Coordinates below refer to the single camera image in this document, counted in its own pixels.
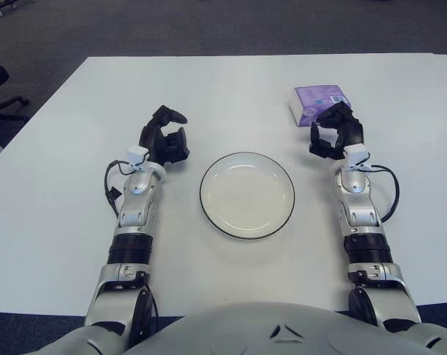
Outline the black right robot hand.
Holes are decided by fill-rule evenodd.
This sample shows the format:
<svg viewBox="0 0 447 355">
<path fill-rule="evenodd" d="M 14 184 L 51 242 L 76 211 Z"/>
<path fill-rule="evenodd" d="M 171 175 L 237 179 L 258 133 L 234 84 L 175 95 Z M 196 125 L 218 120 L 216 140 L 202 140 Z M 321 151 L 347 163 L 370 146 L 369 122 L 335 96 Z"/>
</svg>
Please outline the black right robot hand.
<svg viewBox="0 0 447 355">
<path fill-rule="evenodd" d="M 335 129 L 337 140 L 330 142 L 320 139 L 319 127 Z M 364 143 L 364 131 L 361 122 L 352 114 L 352 109 L 340 101 L 321 112 L 310 127 L 309 152 L 321 158 L 344 159 L 346 146 Z"/>
</svg>

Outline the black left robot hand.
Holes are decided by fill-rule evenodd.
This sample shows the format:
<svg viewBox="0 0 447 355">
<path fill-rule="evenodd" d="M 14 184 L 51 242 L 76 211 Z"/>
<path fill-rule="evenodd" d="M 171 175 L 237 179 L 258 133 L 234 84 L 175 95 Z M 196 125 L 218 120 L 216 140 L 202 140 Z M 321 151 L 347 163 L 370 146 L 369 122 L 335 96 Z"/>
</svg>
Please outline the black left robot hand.
<svg viewBox="0 0 447 355">
<path fill-rule="evenodd" d="M 183 127 L 167 135 L 162 133 L 161 129 L 171 122 L 186 124 L 188 120 L 181 113 L 162 105 L 143 127 L 139 145 L 147 148 L 148 161 L 165 166 L 166 163 L 177 163 L 188 158 L 190 151 Z"/>
</svg>

